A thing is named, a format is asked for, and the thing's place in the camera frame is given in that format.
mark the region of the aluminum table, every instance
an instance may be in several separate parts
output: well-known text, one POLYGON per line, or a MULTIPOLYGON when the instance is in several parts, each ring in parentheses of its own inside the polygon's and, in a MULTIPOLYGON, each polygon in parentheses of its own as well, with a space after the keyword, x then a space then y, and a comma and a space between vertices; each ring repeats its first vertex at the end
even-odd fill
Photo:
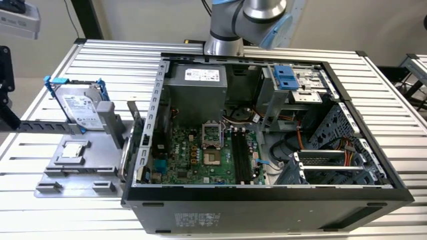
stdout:
MULTIPOLYGON (((136 101, 145 116, 161 52, 201 54, 202 46, 88 40, 73 44, 52 77, 90 81, 101 77, 121 119, 130 119, 128 100, 136 101)), ((118 198, 33 197, 61 135, 11 133, 0 147, 0 239, 427 239, 427 123, 369 58, 354 51, 288 48, 245 47, 244 54, 329 63, 414 202, 348 233, 146 235, 118 198)), ((45 89, 22 119, 65 120, 45 89)))

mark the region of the wire bundle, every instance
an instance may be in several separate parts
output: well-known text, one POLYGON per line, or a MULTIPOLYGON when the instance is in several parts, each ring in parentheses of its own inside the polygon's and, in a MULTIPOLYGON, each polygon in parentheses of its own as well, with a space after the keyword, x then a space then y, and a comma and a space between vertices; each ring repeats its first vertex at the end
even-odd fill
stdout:
MULTIPOLYGON (((353 144, 349 142, 349 140, 346 138, 345 138, 345 146, 349 146, 349 147, 353 146, 353 144)), ((353 154, 354 154, 353 152, 344 149, 344 166, 345 167, 349 167, 349 165, 350 165, 353 154)))
POLYGON ((209 8, 209 5, 208 5, 208 3, 206 3, 206 0, 201 0, 201 4, 202 4, 202 7, 204 7, 204 9, 205 9, 205 11, 206 11, 206 14, 210 16, 210 15, 212 15, 212 10, 210 10, 210 8, 209 8))

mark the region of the cable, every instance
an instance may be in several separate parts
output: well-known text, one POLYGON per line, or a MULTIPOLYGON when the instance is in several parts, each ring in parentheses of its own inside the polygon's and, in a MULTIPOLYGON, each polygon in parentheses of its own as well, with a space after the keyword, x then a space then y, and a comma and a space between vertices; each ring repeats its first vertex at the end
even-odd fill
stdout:
POLYGON ((269 156, 270 156, 272 159, 274 159, 277 162, 284 162, 284 163, 286 163, 288 160, 289 160, 289 158, 288 158, 288 156, 286 156, 286 153, 282 151, 281 148, 280 148, 280 150, 281 150, 282 154, 285 155, 285 158, 286 158, 286 159, 282 159, 281 157, 277 157, 277 156, 274 155, 274 148, 278 147, 278 146, 281 146, 281 144, 284 144, 285 147, 286 147, 292 152, 296 152, 296 151, 300 150, 297 147, 292 146, 292 145, 288 143, 288 139, 289 139, 290 137, 293 137, 294 135, 296 135, 296 131, 288 132, 286 134, 284 134, 284 138, 282 138, 282 139, 280 138, 280 140, 276 141, 276 142, 270 145, 270 147, 269 147, 269 150, 268 150, 269 156))
POLYGON ((340 139, 342 139, 342 137, 333 138, 330 141, 328 141, 325 144, 322 144, 321 147, 318 147, 318 150, 326 149, 326 147, 340 139))
POLYGON ((212 10, 209 8, 209 5, 206 4, 206 1, 201 0, 201 4, 202 4, 202 7, 204 7, 204 9, 206 11, 208 16, 210 17, 212 16, 212 10))
POLYGON ((233 119, 232 117, 232 119, 228 119, 229 117, 228 116, 221 116, 221 118, 226 121, 226 122, 229 122, 230 124, 234 124, 234 125, 238 125, 238 124, 249 124, 249 123, 252 123, 250 121, 245 121, 245 120, 236 120, 236 119, 233 119))
POLYGON ((274 167, 273 167, 273 165, 272 165, 270 163, 268 163, 268 164, 262 163, 262 164, 264 164, 264 165, 268 165, 268 166, 272 168, 272 170, 281 171, 281 169, 274 168, 274 167))
POLYGON ((297 137, 297 144, 298 144, 298 148, 301 150, 304 150, 304 145, 302 145, 302 140, 301 140, 301 134, 300 134, 300 125, 301 125, 301 121, 297 121, 297 126, 296 126, 296 137, 297 137))
POLYGON ((72 24, 72 27, 73 27, 74 33, 77 34, 77 38, 80 38, 78 31, 77 31, 77 28, 76 28, 76 25, 74 25, 74 22, 73 22, 73 19, 72 19, 72 15, 69 14, 69 9, 68 9, 68 3, 66 3, 66 0, 64 0, 64 3, 65 3, 65 8, 66 8, 66 13, 68 13, 68 18, 69 18, 69 21, 70 21, 70 24, 72 24))

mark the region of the blue bracket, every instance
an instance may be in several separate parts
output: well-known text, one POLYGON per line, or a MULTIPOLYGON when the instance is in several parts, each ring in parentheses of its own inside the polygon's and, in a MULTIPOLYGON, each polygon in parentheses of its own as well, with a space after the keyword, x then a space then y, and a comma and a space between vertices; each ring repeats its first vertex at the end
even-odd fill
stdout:
POLYGON ((237 0, 212 0, 212 5, 216 5, 216 4, 225 4, 225 3, 229 3, 229 2, 234 2, 237 0))
POLYGON ((104 101, 109 101, 109 96, 108 96, 108 92, 106 92, 106 87, 105 87, 105 82, 102 81, 101 78, 97 79, 96 83, 98 84, 100 87, 100 95, 101 95, 101 99, 104 101))
MULTIPOLYGON (((64 79, 68 80, 68 78, 58 78, 58 77, 53 78, 53 80, 54 80, 54 79, 60 79, 57 82, 62 82, 64 79)), ((52 98, 54 98, 54 100, 56 100, 56 102, 57 102, 57 104, 58 104, 60 110, 62 111, 62 113, 64 113, 64 115, 65 115, 66 123, 70 123, 72 120, 70 120, 70 118, 69 118, 68 115, 66 115, 65 109, 64 109, 64 107, 62 107, 62 105, 61 105, 61 102, 60 102, 60 100, 58 100, 58 98, 57 98, 57 96, 56 96, 54 90, 53 90, 52 85, 50 85, 50 76, 49 76, 49 75, 45 76, 45 77, 42 78, 42 81, 44 81, 44 86, 45 86, 48 92, 50 93, 52 98)), ((80 128, 81 133, 85 133, 85 132, 86 132, 86 129, 85 129, 82 126, 78 125, 78 128, 80 128)))
POLYGON ((274 65, 272 75, 278 82, 280 90, 297 90, 300 88, 298 81, 294 78, 292 68, 289 66, 274 65))

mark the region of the label sticker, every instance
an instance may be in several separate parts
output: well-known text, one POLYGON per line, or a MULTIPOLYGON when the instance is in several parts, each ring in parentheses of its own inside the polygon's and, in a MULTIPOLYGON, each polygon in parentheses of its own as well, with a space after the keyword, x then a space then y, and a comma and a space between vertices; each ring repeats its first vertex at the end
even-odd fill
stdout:
POLYGON ((216 227, 220 222, 220 213, 174 213, 177 227, 216 227))
POLYGON ((188 68, 185 70, 185 77, 186 81, 210 81, 218 82, 220 81, 220 70, 216 69, 194 69, 188 68))
POLYGON ((254 116, 252 118, 253 123, 257 123, 260 121, 260 117, 261 116, 254 113, 254 116))
POLYGON ((64 95, 65 107, 74 122, 86 129, 102 129, 100 116, 86 96, 64 95))

